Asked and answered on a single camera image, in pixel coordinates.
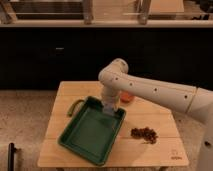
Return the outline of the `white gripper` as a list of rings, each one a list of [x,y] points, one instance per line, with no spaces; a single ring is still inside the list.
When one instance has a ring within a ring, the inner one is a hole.
[[[101,91],[101,102],[103,104],[103,108],[112,107],[116,112],[118,110],[119,91],[104,86]]]

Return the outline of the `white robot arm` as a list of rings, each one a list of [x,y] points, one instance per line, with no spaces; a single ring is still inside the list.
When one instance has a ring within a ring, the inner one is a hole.
[[[213,171],[213,91],[165,81],[139,78],[128,74],[128,64],[117,58],[98,75],[103,85],[103,111],[113,115],[121,91],[184,113],[205,125],[196,171]]]

